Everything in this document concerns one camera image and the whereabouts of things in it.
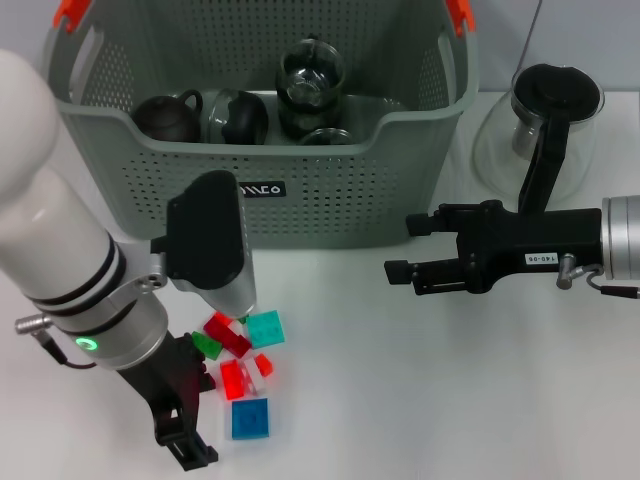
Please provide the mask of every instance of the white tabletop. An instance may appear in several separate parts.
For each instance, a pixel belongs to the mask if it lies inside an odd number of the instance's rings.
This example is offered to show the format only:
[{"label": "white tabletop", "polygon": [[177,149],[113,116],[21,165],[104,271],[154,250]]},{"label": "white tabletop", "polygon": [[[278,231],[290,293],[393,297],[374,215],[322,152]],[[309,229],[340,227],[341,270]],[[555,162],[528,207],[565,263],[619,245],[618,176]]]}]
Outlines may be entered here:
[{"label": "white tabletop", "polygon": [[[490,197],[468,162],[496,99],[481,94],[461,119],[432,208]],[[566,207],[640,193],[638,113],[637,93],[607,96],[593,167]],[[54,163],[118,235],[66,132]],[[271,438],[231,441],[228,403],[220,391],[204,394],[198,431],[221,460],[189,478],[640,478],[640,304],[601,297],[583,281],[560,291],[553,274],[509,277],[478,296],[416,297],[387,284],[385,260],[455,255],[451,234],[384,249],[257,251],[260,307],[280,311],[287,337],[264,350],[276,368]],[[171,286],[158,296],[176,336],[211,313]],[[0,304],[0,478],[185,475],[117,374],[60,367],[15,336],[13,320],[34,308],[2,275]]]}]

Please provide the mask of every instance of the black teapot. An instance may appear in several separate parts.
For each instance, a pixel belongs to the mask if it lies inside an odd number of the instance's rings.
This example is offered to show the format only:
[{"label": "black teapot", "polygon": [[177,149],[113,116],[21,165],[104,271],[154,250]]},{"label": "black teapot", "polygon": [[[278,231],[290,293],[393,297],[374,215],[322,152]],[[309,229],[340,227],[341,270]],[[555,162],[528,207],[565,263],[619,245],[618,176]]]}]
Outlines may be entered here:
[{"label": "black teapot", "polygon": [[[185,103],[191,97],[196,99],[195,109]],[[131,118],[142,133],[154,140],[198,143],[202,106],[200,92],[188,90],[178,98],[150,98],[136,109]]]}]

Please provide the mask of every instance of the glass jug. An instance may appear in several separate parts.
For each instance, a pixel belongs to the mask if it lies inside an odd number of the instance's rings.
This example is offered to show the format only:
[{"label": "glass jug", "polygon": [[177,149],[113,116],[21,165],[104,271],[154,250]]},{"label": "glass jug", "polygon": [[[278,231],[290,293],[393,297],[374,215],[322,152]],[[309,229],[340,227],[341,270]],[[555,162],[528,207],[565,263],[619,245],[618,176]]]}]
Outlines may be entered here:
[{"label": "glass jug", "polygon": [[[525,180],[532,181],[535,191],[531,195],[546,197],[538,199],[544,204],[542,210],[547,202],[567,198],[578,190],[591,164],[593,119],[603,106],[602,89],[580,70],[544,64],[521,70],[513,78],[511,91],[492,108],[476,135],[475,175],[519,207]],[[539,142],[541,130],[546,135],[544,145]],[[527,178],[530,170],[534,173],[536,156],[540,159],[543,152],[554,159],[547,158],[546,166],[538,162],[538,177]],[[547,166],[553,170],[554,164],[558,170],[548,175]]]}]

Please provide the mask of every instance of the orange basket clip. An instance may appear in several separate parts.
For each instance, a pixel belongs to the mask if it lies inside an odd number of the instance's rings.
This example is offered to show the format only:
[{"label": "orange basket clip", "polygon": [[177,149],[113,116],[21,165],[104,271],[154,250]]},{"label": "orange basket clip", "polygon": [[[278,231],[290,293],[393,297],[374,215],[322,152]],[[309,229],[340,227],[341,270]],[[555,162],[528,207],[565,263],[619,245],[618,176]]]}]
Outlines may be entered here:
[{"label": "orange basket clip", "polygon": [[476,20],[473,18],[471,3],[469,0],[447,0],[447,7],[453,20],[453,26],[456,29],[456,35],[461,37],[464,34],[462,22],[467,21],[467,27],[470,32],[476,31]]},{"label": "orange basket clip", "polygon": [[53,26],[58,28],[62,17],[67,17],[67,33],[73,33],[82,21],[82,17],[87,13],[87,9],[91,5],[91,0],[62,0],[58,7],[55,17],[53,17]]}]

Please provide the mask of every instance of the black lid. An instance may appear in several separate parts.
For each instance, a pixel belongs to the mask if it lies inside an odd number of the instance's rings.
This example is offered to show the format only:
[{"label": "black lid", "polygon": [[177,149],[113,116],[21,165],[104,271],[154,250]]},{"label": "black lid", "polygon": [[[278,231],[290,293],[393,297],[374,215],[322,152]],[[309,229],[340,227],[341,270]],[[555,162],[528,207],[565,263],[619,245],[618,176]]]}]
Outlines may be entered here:
[{"label": "black lid", "polygon": [[564,112],[570,122],[587,120],[600,106],[600,88],[591,78],[573,67],[534,65],[516,80],[514,94],[534,114],[549,118]]},{"label": "black lid", "polygon": [[174,97],[153,97],[140,105],[132,115],[138,126],[166,128],[182,122],[189,107]]},{"label": "black lid", "polygon": [[245,263],[242,210],[234,175],[198,177],[167,209],[167,275],[201,290],[231,283]]}]

